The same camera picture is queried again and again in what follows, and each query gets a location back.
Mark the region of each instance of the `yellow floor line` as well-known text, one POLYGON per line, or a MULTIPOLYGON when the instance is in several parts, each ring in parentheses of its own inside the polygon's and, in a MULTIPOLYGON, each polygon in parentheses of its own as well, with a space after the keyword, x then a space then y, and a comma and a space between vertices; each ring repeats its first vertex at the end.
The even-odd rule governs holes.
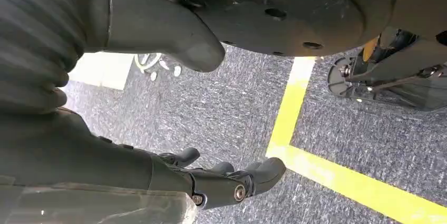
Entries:
POLYGON ((447 223, 446 207, 290 145, 313 65, 314 58, 295 58, 266 156, 399 222, 447 223))

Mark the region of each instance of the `screw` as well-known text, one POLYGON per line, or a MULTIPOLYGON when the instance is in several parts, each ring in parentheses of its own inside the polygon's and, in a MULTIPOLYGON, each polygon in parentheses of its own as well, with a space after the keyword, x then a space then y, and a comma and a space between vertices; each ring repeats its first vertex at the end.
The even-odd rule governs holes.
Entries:
POLYGON ((245 198, 245 187, 240 184, 235 188, 235 199, 237 202, 241 202, 245 198))
POLYGON ((196 206, 199 206, 203 203, 203 197, 201 195, 193 195, 192 202, 194 202, 196 206))

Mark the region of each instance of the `robotic arm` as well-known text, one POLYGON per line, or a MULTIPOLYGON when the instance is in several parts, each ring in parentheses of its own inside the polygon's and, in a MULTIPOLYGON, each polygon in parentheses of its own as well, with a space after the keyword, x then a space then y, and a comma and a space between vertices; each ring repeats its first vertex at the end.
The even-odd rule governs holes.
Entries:
MULTIPOLYGON (((228 163, 185 169, 200 155, 156 155, 94 136, 57 87, 84 52, 165 52, 201 72, 225 50, 188 9, 168 0, 0 0, 0 177, 16 188, 57 183, 180 191, 203 209, 238 204, 271 189, 279 159, 235 172, 228 163)), ((3 194, 0 212, 14 207, 3 194)))

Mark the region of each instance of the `bolt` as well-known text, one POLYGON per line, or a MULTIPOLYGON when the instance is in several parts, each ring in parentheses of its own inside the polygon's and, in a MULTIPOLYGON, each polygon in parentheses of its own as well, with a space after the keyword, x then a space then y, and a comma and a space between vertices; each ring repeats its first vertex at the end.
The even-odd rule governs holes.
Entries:
POLYGON ((351 73, 351 68, 348 65, 341 67, 339 70, 342 74, 342 77, 348 77, 351 73))
POLYGON ((199 206, 203 203, 203 197, 202 195, 193 195, 192 196, 192 202, 196 204, 196 206, 199 206))
POLYGON ((245 187, 240 184, 235 188, 235 199, 237 202, 241 202, 245 198, 245 187))

